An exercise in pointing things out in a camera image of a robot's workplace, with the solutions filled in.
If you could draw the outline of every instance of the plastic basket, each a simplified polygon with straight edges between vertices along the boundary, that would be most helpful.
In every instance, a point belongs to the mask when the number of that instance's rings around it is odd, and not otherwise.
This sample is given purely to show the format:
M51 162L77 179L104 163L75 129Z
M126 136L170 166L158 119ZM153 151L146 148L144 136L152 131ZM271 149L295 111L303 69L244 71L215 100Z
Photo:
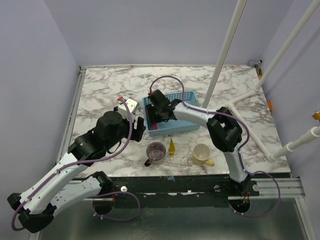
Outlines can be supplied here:
M174 92L165 94L165 96L170 100L182 99L182 92ZM184 92L184 101L190 105L198 106L198 97L195 91L185 91ZM146 122L146 130L149 132L151 137L158 135L168 135L174 133L188 132L193 130L198 130L200 125L194 124L189 121L183 120L169 120L167 122L160 122L157 124L158 129L152 130L150 128L149 119L146 114L146 105L151 104L150 99L147 97L142 98L142 108L144 119Z

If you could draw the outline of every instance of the gray wall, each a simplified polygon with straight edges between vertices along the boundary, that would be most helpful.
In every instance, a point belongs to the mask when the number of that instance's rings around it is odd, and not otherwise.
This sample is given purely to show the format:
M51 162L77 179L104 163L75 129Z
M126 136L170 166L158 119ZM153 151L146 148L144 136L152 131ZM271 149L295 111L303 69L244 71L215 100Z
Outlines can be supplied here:
M236 0L45 0L80 65L215 64ZM259 60L293 0L249 0L226 64Z
M27 239L7 197L53 167L79 68L43 0L3 1L0 32L0 239Z
M312 0L295 0L263 54L263 69L272 61ZM282 144L294 141L314 126L311 114L320 109L320 7L280 60L263 89L272 102L272 116ZM287 156L291 170L300 176L314 230L320 239L320 139Z

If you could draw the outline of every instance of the cable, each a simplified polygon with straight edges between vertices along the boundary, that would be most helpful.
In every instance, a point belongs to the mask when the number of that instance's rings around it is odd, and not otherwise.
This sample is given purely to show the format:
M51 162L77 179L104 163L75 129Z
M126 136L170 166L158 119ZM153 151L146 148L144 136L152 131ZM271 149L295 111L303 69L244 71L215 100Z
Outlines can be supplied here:
M125 141L125 144L123 145L123 147L116 153L114 153L113 155L111 156L108 156L108 157L105 157L105 158L100 158L100 159L92 159L92 160L83 160L83 161L76 161L76 162L72 162L72 163L69 163L69 164L66 164L62 167L60 167L59 169L57 169L57 171L55 173L52 173L46 180L44 180L26 199L26 201L23 201L18 207L17 209L15 210L15 212L13 213L13 216L12 216L12 220L11 220L11 228L12 230L14 231L21 231L23 229L25 229L24 227L20 227L20 228L16 228L15 226L15 221L16 221L16 217L20 211L20 209L28 202L32 199L32 197L40 190L42 189L57 173L60 173L62 170L70 167L70 166L73 166L73 165L79 165L79 164L91 164L91 163L97 163L97 162L102 162L102 161L106 161L106 160L110 160L116 156L118 156L120 153L122 153L125 148L128 146L129 144L129 141L131 139L131 135L132 135L132 131L133 131L133 121L132 121L132 116L130 114L130 110L126 104L126 101L123 100L123 99L119 99L119 101L121 101L123 103L123 105L125 106L125 109L127 111L127 115L128 115L128 118L129 118L129 134L128 134L128 137Z
M100 215L100 214L98 214L98 213L96 212L95 207L93 207L93 210L94 210L94 215L93 215L93 216L98 216L98 217L100 217L101 219L104 218L104 219L109 219L109 220L119 221L119 222L126 222L126 221L130 221L130 220L133 220L133 219L139 217L140 211L141 211L140 201L139 201L139 199L137 198L137 196L134 195L134 194L131 193L131 192L128 192L128 191L114 191L114 192L110 192L110 193L106 193L106 194L101 194L101 195L94 196L94 198L106 197L106 196L110 196L110 195L113 195L113 194L128 194L128 195L134 197L134 199L136 200L136 203L138 204L138 209L137 209L137 211L136 211L136 214L133 215L133 216L131 216L131 217L128 217L128 218L115 218L115 217L111 217L111 216Z
M265 174L266 176L268 176L269 178L271 178L274 181L274 183L276 185L276 188L278 190L278 199L277 199L277 202L276 202L275 206L271 210L269 210L269 211L267 211L265 213L262 213L262 214L258 214L258 215L243 214L243 213L240 213L240 212L236 211L231 205L230 205L230 207L231 207L231 209L233 210L234 213L236 213L238 215L241 215L243 217L248 217L248 218L263 217L263 216L266 216L266 215L272 213L279 206L279 203L280 203L280 200L281 200L280 187L279 187L279 184L277 183L276 179L273 176L271 176L269 173L267 173L265 171L260 171L260 170L259 171L255 171L254 173L251 173L248 170L246 170L244 162L243 162L243 159L242 159L242 156L241 156L241 153L240 153L240 150L244 145L247 144L247 142L249 141L249 138L250 138L250 132L249 132L249 128L247 127L247 125L241 119L239 119L239 118L237 118L235 116L232 116L232 115L229 115L229 114L226 114L226 113L223 113L223 112L218 112L218 111L205 111L205 110L195 108L195 107L185 103L185 86L182 83L182 81L179 78L175 77L175 76L165 75L165 76L160 76L160 77L156 78L150 85L150 88L149 88L149 93L150 94L152 93L151 88L154 85L154 83L156 81L160 80L160 79L163 79L163 78L172 78L172 79L177 80L181 84L181 87L182 87L182 104L187 109L191 109L191 110L194 110L196 112L203 113L203 114L217 114L217 115L221 115L221 116L224 116L224 117L228 117L228 118L231 118L233 120L236 120L237 122L239 122L244 127L244 129L246 131L246 140L236 150L237 153L238 153L238 156L239 156L239 161L240 161L241 167L242 167L243 171L245 171L251 177L253 177L257 173L262 173L262 174Z

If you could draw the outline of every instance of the mug handle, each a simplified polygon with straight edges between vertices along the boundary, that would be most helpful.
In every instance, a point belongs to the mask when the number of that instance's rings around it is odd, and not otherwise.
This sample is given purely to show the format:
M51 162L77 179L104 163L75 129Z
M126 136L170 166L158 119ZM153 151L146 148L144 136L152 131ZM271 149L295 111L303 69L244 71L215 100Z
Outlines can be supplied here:
M209 167L213 167L215 165L215 162L211 159L211 158L208 158L205 162L204 162L205 165L208 165Z

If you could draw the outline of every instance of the marble table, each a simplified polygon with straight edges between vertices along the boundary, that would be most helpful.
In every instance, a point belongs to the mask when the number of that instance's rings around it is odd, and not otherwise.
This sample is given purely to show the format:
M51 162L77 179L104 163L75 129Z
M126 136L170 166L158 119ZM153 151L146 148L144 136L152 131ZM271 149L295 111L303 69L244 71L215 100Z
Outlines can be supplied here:
M85 73L71 142L77 136L95 127L99 117L118 105L118 97L130 97L141 103L141 99L148 94L151 82L159 76L172 75L180 78L186 91L196 91L199 102L202 103L214 69L214 66L88 68ZM258 81L254 68L249 66L225 66L220 73L208 107L214 108L222 105L227 100L252 90ZM159 89L163 93L181 92L180 84L169 78L158 81L153 89ZM236 107L269 151L273 152L282 147L262 89L256 96L238 102ZM138 109L136 116L143 117L141 107ZM245 139L245 137L246 133L243 131L242 138ZM150 137L145 131L140 142L131 141L119 156L93 164L78 177L83 178L96 171L104 171L112 177L229 173L223 153L215 148L208 130L203 127L195 131L173 134L172 139L176 145L175 156L167 155L164 163L159 166L145 167L147 146L152 142L161 142L168 149L170 139L171 137L167 135ZM191 161L192 149L199 143L207 144L210 147L211 158L215 162L214 166L196 165ZM244 163L251 172L257 170L269 173L290 172L285 158L269 162L253 140L250 140L242 148L242 154Z

